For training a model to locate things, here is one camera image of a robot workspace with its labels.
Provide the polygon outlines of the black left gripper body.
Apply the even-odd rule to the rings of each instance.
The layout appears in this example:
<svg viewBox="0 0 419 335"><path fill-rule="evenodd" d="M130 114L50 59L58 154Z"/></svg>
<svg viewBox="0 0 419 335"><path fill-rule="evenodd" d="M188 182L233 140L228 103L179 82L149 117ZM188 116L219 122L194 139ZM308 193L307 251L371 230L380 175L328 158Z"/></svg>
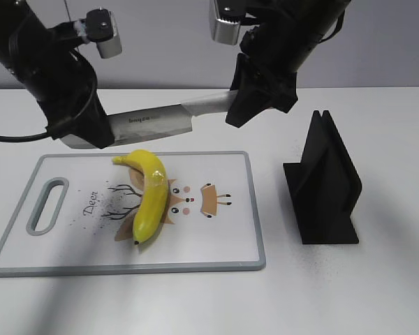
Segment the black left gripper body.
<svg viewBox="0 0 419 335"><path fill-rule="evenodd" d="M41 68L48 79L41 109L52 138L75 135L94 147L106 148L114 135L98 98L91 64L82 55L46 56Z"/></svg>

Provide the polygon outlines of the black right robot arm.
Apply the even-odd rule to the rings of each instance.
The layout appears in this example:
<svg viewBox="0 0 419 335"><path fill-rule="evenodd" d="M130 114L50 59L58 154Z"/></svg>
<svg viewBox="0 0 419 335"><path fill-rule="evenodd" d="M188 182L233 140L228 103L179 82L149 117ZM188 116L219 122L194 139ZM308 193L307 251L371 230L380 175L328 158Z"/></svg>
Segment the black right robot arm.
<svg viewBox="0 0 419 335"><path fill-rule="evenodd" d="M297 72L317 45L342 28L349 1L235 1L249 30L240 42L226 123L237 128L262 111L287 113L298 97Z"/></svg>

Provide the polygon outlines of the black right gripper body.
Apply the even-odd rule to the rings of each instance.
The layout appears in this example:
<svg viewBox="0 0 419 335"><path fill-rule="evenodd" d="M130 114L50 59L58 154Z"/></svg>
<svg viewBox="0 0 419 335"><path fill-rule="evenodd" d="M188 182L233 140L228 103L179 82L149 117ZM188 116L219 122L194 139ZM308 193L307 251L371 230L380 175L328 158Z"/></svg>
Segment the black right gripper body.
<svg viewBox="0 0 419 335"><path fill-rule="evenodd" d="M226 115L226 123L240 128L269 108L284 113L298 101L296 93L297 73L285 73L273 69L255 56L261 51L258 46L259 30L248 30L240 43L230 92L236 93Z"/></svg>

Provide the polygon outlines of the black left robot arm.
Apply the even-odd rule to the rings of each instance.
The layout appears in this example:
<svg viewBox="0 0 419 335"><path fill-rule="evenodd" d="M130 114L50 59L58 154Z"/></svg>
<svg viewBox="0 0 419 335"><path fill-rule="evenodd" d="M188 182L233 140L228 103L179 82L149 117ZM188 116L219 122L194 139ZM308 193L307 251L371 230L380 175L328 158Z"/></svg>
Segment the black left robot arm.
<svg viewBox="0 0 419 335"><path fill-rule="evenodd" d="M34 142L74 135L103 149L114 143L98 98L98 80L80 45L95 43L103 59L122 53L114 15L106 8L47 28L26 1L0 1L0 63L36 99L45 132L0 135L0 142Z"/></svg>

